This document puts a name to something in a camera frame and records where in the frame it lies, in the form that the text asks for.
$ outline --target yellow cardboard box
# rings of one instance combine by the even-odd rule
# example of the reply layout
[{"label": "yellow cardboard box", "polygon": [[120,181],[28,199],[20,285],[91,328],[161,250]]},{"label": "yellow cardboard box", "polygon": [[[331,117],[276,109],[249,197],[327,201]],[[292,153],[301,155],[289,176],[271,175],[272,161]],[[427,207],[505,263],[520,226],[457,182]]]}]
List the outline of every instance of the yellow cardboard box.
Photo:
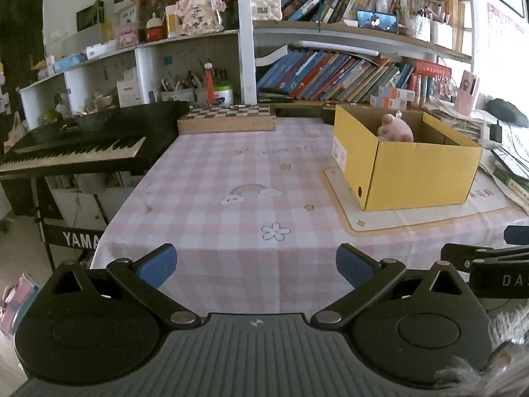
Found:
[{"label": "yellow cardboard box", "polygon": [[433,116],[404,110],[415,143],[380,142],[382,116],[394,110],[337,106],[333,156],[363,210],[461,204],[481,147]]}]

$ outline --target metal rod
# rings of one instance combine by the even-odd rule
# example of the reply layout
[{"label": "metal rod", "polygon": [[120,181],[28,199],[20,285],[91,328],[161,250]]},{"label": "metal rod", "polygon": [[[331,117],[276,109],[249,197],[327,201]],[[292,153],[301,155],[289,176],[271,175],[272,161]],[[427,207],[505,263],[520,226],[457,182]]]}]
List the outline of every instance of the metal rod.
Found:
[{"label": "metal rod", "polygon": [[46,235],[44,234],[44,227],[42,226],[43,217],[42,217],[42,214],[40,213],[39,195],[36,189],[36,179],[35,178],[31,178],[31,194],[33,195],[33,206],[35,207],[36,224],[39,227],[40,237],[42,239],[42,243],[44,244],[44,249],[46,249],[46,255],[48,255],[48,261],[50,262],[51,271],[54,272],[55,271],[54,257],[52,257],[51,255],[50,245],[46,241]]}]

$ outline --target plush doll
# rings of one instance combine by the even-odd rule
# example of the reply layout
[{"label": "plush doll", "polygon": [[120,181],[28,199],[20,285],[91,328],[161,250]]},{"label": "plush doll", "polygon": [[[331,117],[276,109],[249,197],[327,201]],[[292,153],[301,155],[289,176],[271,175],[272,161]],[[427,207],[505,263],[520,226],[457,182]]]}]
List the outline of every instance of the plush doll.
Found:
[{"label": "plush doll", "polygon": [[219,11],[226,9],[222,0],[181,0],[176,14],[182,18],[182,34],[218,33],[223,30]]},{"label": "plush doll", "polygon": [[382,142],[412,142],[413,132],[412,129],[406,124],[400,117],[401,113],[398,112],[397,116],[393,116],[390,113],[382,116],[382,127],[377,131],[378,139]]}]

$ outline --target yamaha keyboard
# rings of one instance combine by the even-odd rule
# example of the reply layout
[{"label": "yamaha keyboard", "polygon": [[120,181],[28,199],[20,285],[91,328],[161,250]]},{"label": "yamaha keyboard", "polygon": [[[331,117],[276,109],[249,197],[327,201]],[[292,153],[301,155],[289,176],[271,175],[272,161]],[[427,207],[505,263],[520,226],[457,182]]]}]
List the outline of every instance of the yamaha keyboard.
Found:
[{"label": "yamaha keyboard", "polygon": [[185,103],[98,112],[38,127],[0,164],[0,179],[149,169],[178,136]]}]

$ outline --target keyboard stand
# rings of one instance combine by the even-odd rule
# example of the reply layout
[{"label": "keyboard stand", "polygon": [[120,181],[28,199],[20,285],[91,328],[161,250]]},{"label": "keyboard stand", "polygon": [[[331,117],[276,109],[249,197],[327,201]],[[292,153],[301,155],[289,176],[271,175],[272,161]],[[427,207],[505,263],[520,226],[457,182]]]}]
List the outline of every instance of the keyboard stand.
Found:
[{"label": "keyboard stand", "polygon": [[44,249],[46,249],[46,255],[48,256],[48,261],[50,262],[51,271],[55,272],[55,263],[54,257],[51,255],[50,244],[46,241],[46,234],[44,233],[44,218],[40,212],[39,206],[39,194],[36,190],[36,178],[31,178],[31,194],[33,196],[33,207],[35,208],[35,222],[39,227],[40,237],[42,243],[44,244]]},{"label": "keyboard stand", "polygon": [[[36,179],[32,177],[30,180],[31,193],[33,195],[33,207],[35,208],[35,222],[39,227],[40,237],[42,243],[44,244],[44,249],[46,249],[46,255],[48,256],[48,261],[50,263],[52,272],[55,271],[55,263],[54,257],[52,257],[51,254],[51,244],[62,246],[64,248],[83,250],[83,253],[77,260],[79,262],[86,259],[90,253],[95,252],[97,244],[102,237],[103,231],[71,228],[63,225],[50,225],[44,223],[44,218],[42,217],[39,205],[39,195],[36,190]],[[108,225],[108,218],[102,208],[101,202],[97,198],[97,195],[94,195],[94,197],[96,199],[97,207],[100,210],[101,216],[105,221],[105,224]]]}]

